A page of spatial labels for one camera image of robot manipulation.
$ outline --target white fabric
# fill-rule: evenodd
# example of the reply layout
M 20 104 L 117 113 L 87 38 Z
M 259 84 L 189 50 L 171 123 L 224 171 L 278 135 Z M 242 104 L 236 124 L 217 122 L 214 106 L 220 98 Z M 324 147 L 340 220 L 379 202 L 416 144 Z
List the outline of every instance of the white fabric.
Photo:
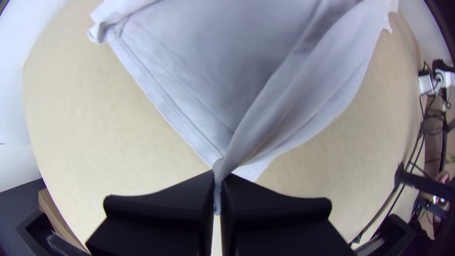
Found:
M 213 166 L 254 181 L 355 96 L 388 0 L 121 0 L 93 13 L 168 122 Z

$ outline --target cable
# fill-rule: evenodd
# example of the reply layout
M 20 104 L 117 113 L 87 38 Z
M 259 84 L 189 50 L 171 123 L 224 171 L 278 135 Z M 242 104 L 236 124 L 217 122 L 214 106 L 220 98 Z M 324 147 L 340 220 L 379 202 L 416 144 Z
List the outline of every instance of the cable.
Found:
M 411 155 L 409 156 L 409 159 L 406 163 L 406 166 L 404 168 L 405 171 L 408 170 L 409 166 L 412 165 L 411 167 L 411 170 L 409 171 L 409 173 L 412 173 L 412 171 L 414 170 L 414 168 L 417 166 L 417 160 L 419 159 L 419 156 L 420 156 L 420 153 L 422 152 L 422 148 L 423 148 L 423 144 L 425 142 L 425 134 L 427 133 L 424 129 L 424 122 L 426 119 L 428 118 L 437 118 L 437 116 L 435 115 L 431 115 L 429 116 L 428 115 L 428 112 L 429 110 L 431 109 L 431 106 L 433 105 L 433 103 L 435 102 L 435 99 L 436 99 L 436 96 L 432 95 L 431 98 L 431 102 L 428 104 L 428 106 L 425 108 L 423 108 L 423 104 L 422 104 L 422 96 L 423 95 L 420 95 L 419 97 L 419 102 L 420 102 L 420 111 L 422 113 L 422 122 L 420 123 L 420 127 L 419 127 L 419 134 L 417 136 L 417 139 L 416 139 L 416 142 L 414 143 L 414 148 L 412 149 L 412 152 L 411 152 Z M 421 143 L 420 143 L 420 148 L 419 148 L 419 152 L 417 153 L 417 156 L 416 156 L 416 159 L 414 160 L 414 163 L 412 162 L 412 159 L 414 158 L 414 154 L 416 152 L 416 149 L 417 149 L 417 145 L 420 141 L 420 139 L 422 140 Z M 389 211 L 387 212 L 386 214 L 386 217 L 390 215 L 390 213 L 392 212 L 393 208 L 395 207 L 398 199 L 400 198 L 401 196 L 401 193 L 403 192 L 404 190 L 404 187 L 405 185 L 402 185 L 400 191 L 398 192 L 398 195 L 397 197 L 395 198 L 395 200 L 393 201 L 393 204 L 392 206 L 390 207 Z M 387 197 L 386 201 L 382 204 L 381 208 L 379 209 L 379 211 L 373 216 L 373 218 L 370 220 L 370 222 L 365 226 L 365 228 L 362 229 L 362 231 L 359 232 L 359 234 L 349 243 L 349 245 L 351 246 L 353 243 L 359 243 L 360 240 L 362 239 L 362 235 L 370 228 L 370 226 L 379 218 L 379 216 L 381 215 L 381 213 L 385 210 L 385 208 L 389 205 L 391 199 L 393 198 L 393 196 L 395 195 L 396 191 L 398 190 L 398 187 L 395 187 L 393 188 L 393 190 L 391 191 L 391 193 L 389 194 L 389 197 Z
M 422 168 L 420 168 L 418 165 L 411 163 L 417 170 L 419 170 L 421 173 L 423 173 L 424 176 L 426 176 L 429 179 L 433 179 L 430 175 L 428 175 Z
M 416 166 L 417 160 L 419 159 L 420 153 L 422 152 L 422 148 L 423 148 L 424 141 L 425 141 L 425 134 L 422 136 L 422 142 L 420 143 L 420 149 L 419 149 L 419 152 L 417 153 L 416 160 L 414 161 L 414 164 L 412 165 L 411 170 L 409 171 L 410 174 L 412 173 L 412 171 L 414 171 L 414 167 Z M 393 207 L 395 207 L 395 204 L 398 202 L 398 199 L 400 198 L 401 193 L 402 193 L 403 190 L 404 190 L 404 187 L 405 187 L 405 185 L 402 185 L 402 187 L 401 187 L 401 189 L 400 189 L 400 192 L 398 193 L 397 197 L 395 198 L 395 201 L 393 201 L 393 204 L 392 204 L 392 206 L 390 207 L 390 209 L 389 209 L 389 211 L 387 212 L 387 214 L 385 215 L 385 217 L 389 216 L 390 213 L 392 212 Z

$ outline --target beige table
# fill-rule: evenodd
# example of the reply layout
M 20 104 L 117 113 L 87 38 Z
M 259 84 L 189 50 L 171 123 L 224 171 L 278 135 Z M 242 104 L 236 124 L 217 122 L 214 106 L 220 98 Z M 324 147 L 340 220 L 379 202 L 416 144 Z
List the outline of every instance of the beige table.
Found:
M 155 192 L 210 168 L 109 46 L 87 39 L 88 14 L 99 2 L 72 0 L 56 15 L 32 50 L 23 81 L 38 166 L 82 242 L 104 219 L 106 195 Z M 401 15 L 392 14 L 391 25 L 394 32 L 382 33 L 348 109 L 311 141 L 277 158 L 258 180 L 285 194 L 330 198 L 330 219 L 347 240 L 386 199 L 419 126 L 418 46 Z M 415 195 L 406 189 L 399 200 L 395 211 L 402 218 L 409 218 Z M 214 244 L 213 255 L 219 255 L 218 227 Z

